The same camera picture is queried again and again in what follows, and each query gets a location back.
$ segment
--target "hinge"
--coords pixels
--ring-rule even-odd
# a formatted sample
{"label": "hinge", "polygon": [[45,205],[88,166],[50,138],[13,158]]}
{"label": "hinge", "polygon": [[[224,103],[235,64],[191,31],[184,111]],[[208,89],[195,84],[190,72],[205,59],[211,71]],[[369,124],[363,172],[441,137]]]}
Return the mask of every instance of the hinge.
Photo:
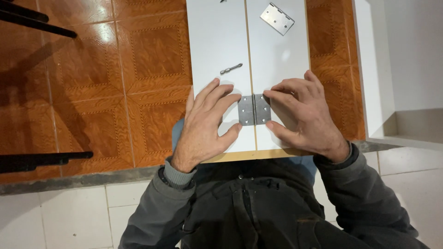
{"label": "hinge", "polygon": [[238,101],[238,121],[243,126],[264,125],[271,120],[269,98],[263,94],[244,95]]}

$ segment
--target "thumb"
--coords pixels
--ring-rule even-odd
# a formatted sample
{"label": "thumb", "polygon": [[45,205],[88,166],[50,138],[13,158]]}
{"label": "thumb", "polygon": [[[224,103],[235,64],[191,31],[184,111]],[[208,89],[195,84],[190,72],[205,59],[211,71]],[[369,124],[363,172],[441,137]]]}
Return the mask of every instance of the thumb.
{"label": "thumb", "polygon": [[266,123],[266,127],[270,129],[272,133],[274,133],[274,135],[283,142],[288,143],[292,146],[298,145],[297,133],[288,130],[286,127],[275,121],[268,121]]}
{"label": "thumb", "polygon": [[234,124],[229,130],[219,137],[221,146],[226,150],[238,138],[238,134],[243,126],[240,123]]}

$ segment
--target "finger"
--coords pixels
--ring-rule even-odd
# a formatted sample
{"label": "finger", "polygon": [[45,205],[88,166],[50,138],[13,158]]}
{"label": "finger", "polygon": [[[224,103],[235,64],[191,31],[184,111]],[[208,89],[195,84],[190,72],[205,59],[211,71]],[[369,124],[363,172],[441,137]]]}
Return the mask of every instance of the finger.
{"label": "finger", "polygon": [[278,91],[266,90],[263,94],[287,108],[295,118],[299,118],[300,109],[303,107],[303,103],[298,101],[292,94],[281,93]]}
{"label": "finger", "polygon": [[283,80],[281,83],[273,86],[271,88],[271,90],[274,91],[291,91],[293,93],[296,93],[299,96],[299,100],[300,101],[305,101],[309,98],[312,98],[313,94],[315,94],[315,92],[317,92],[318,94],[318,90],[315,89],[315,91],[311,92],[311,90],[309,90],[309,84],[307,84],[306,82],[304,82],[304,80],[302,79],[289,79],[289,80]]}
{"label": "finger", "polygon": [[200,107],[203,102],[205,101],[206,97],[212,90],[214,90],[218,85],[220,84],[220,80],[218,78],[215,78],[211,81],[203,90],[200,91],[200,93],[195,96],[194,100],[194,108]]}
{"label": "finger", "polygon": [[191,86],[191,91],[189,91],[188,100],[186,100],[186,114],[185,119],[188,117],[194,105],[194,86]]}
{"label": "finger", "polygon": [[211,110],[219,99],[231,93],[234,85],[219,85],[212,92],[208,94],[203,105],[205,110]]}
{"label": "finger", "polygon": [[303,146],[303,141],[297,132],[288,130],[286,127],[275,121],[268,121],[266,127],[274,133],[274,135],[283,142],[290,144],[296,148]]}
{"label": "finger", "polygon": [[235,102],[241,99],[241,94],[229,94],[221,98],[212,108],[212,113],[218,117],[222,117],[226,110]]}
{"label": "finger", "polygon": [[324,97],[325,90],[323,88],[323,85],[320,82],[319,78],[317,78],[317,76],[311,70],[306,71],[306,73],[304,74],[304,78],[305,78],[305,80],[314,82],[315,85],[317,86],[317,89],[319,90],[320,94]]}
{"label": "finger", "polygon": [[240,123],[236,123],[229,130],[218,138],[218,142],[220,143],[220,153],[223,153],[226,149],[231,146],[238,138],[238,134],[240,133],[242,125]]}

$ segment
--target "gray jacket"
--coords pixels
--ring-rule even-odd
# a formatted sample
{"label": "gray jacket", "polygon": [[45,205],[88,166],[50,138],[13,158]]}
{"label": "gray jacket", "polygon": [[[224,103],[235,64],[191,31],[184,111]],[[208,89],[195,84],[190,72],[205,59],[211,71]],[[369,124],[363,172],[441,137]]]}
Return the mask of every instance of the gray jacket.
{"label": "gray jacket", "polygon": [[428,248],[415,239],[418,232],[394,192],[357,147],[351,151],[340,164],[314,157],[343,230],[324,220],[323,206],[294,165],[275,160],[201,164],[182,176],[166,160],[118,248],[171,249],[179,240],[182,249]]}

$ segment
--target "left hand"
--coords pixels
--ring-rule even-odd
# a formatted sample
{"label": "left hand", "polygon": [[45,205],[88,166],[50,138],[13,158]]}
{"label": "left hand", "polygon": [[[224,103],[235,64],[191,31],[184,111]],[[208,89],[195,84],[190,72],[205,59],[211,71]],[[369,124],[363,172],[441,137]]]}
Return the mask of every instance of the left hand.
{"label": "left hand", "polygon": [[215,78],[194,100],[189,92],[182,134],[172,155],[171,166],[189,173],[199,163],[223,153],[237,139],[241,124],[234,124],[218,136],[218,124],[227,109],[239,101],[241,94],[229,94],[233,85],[220,85]]}

